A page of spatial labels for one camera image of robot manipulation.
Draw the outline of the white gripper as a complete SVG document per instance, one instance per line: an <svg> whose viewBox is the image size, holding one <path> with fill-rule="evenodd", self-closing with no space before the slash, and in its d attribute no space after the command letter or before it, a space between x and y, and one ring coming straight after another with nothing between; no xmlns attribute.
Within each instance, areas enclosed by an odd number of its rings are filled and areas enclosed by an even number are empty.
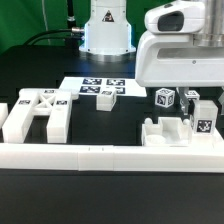
<svg viewBox="0 0 224 224"><path fill-rule="evenodd" d="M143 87L177 87L188 114L188 87L221 87L224 115L224 1L173 1L149 10L140 38L135 80Z"/></svg>

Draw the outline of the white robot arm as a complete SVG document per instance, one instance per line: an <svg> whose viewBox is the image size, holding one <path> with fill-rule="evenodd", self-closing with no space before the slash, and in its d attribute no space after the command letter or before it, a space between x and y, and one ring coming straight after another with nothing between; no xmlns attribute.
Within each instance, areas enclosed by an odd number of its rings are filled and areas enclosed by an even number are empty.
<svg viewBox="0 0 224 224"><path fill-rule="evenodd" d="M91 0L79 50L97 60L136 54L143 87L221 87L224 113L224 0L174 0L145 14L146 31L131 44L126 0Z"/></svg>

